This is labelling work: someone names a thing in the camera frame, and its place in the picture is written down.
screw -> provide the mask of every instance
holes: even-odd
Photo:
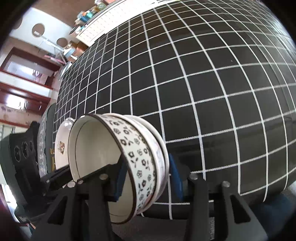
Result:
[[[191,173],[191,174],[189,175],[189,178],[190,178],[191,180],[197,180],[197,179],[198,179],[198,175],[197,175],[196,173]]]
[[[107,178],[108,178],[108,175],[106,173],[103,173],[103,174],[100,175],[100,179],[102,181],[106,180]]]
[[[68,186],[69,188],[73,188],[73,187],[75,187],[75,185],[76,185],[76,183],[75,183],[74,181],[70,181],[70,182],[68,182],[68,184],[67,184],[67,186]]]
[[[222,182],[222,186],[225,188],[229,188],[230,187],[230,183],[228,181],[223,181]]]

metal bolt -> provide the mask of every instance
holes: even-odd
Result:
[[[107,178],[108,178],[108,175],[106,173],[103,173],[103,174],[100,175],[100,179],[102,181],[106,180]]]
[[[225,188],[229,188],[230,187],[230,183],[228,181],[223,181],[222,182],[222,186]]]
[[[67,184],[67,186],[68,186],[69,188],[73,188],[73,187],[75,187],[75,185],[76,185],[76,183],[75,183],[74,181],[70,181],[70,182],[68,182],[68,184]]]
[[[191,173],[191,174],[189,175],[189,178],[190,178],[191,180],[197,180],[197,179],[198,179],[198,175],[197,175],[196,173]]]

round hole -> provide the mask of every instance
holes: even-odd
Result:
[[[42,23],[35,24],[34,27],[32,28],[32,34],[37,38],[41,37],[44,34],[44,31],[45,31],[45,27]]]
[[[28,157],[28,144],[26,142],[22,143],[22,153],[25,157]]]
[[[12,29],[18,29],[22,24],[22,17],[15,23]]]
[[[63,48],[66,47],[67,44],[68,44],[68,40],[65,39],[65,38],[59,38],[59,39],[57,40],[57,45],[59,45],[59,46],[61,46],[61,47],[63,47]]]
[[[19,149],[18,146],[15,147],[15,149],[14,149],[14,153],[15,153],[15,159],[16,159],[17,161],[20,161],[20,149]]]
[[[33,143],[31,141],[29,142],[29,148],[31,151],[33,151]]]

white bowl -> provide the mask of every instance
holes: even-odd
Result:
[[[153,197],[151,198],[150,202],[141,209],[142,212],[146,211],[148,208],[151,207],[151,205],[157,201],[157,199],[160,197],[162,194],[161,188],[166,186],[167,179],[165,179],[165,160],[163,157],[163,152],[160,148],[160,145],[158,144],[157,140],[155,137],[152,135],[152,133],[140,122],[138,122],[136,119],[132,118],[130,115],[120,115],[120,114],[115,114],[115,113],[106,113],[105,115],[111,115],[111,116],[116,116],[118,118],[121,118],[129,123],[131,123],[133,126],[135,126],[138,131],[142,134],[142,136],[145,138],[147,144],[150,146],[152,155],[155,161],[155,167],[156,167],[156,188],[155,192],[153,194]]]
[[[153,136],[156,138],[156,140],[158,141],[158,144],[161,147],[163,157],[165,159],[165,177],[164,177],[164,181],[162,182],[162,185],[160,187],[160,191],[159,191],[158,196],[157,196],[157,198],[159,198],[161,196],[161,194],[163,193],[165,187],[166,187],[167,180],[168,180],[168,175],[169,175],[169,170],[170,170],[170,160],[169,160],[168,150],[166,148],[166,144],[163,141],[163,138],[159,134],[158,130],[153,125],[151,125],[147,120],[142,119],[141,117],[138,117],[138,116],[135,116],[135,115],[126,115],[126,116],[136,120],[137,122],[139,122],[143,126],[145,126],[153,134]]]
[[[128,172],[122,196],[108,203],[111,222],[127,222],[153,196],[154,159],[141,133],[129,122],[107,115],[82,116],[71,129],[68,149],[74,181],[107,164],[116,164],[121,154],[125,158]]]
[[[56,169],[62,168],[69,164],[68,139],[74,122],[75,120],[71,117],[65,119],[57,131],[54,144],[54,159]]]

black checkered tablecloth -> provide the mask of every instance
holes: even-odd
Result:
[[[223,180],[249,203],[296,180],[295,47],[263,5],[177,1],[102,36],[62,81],[55,134],[67,117],[141,116],[211,188]],[[184,218],[170,179],[144,216]]]

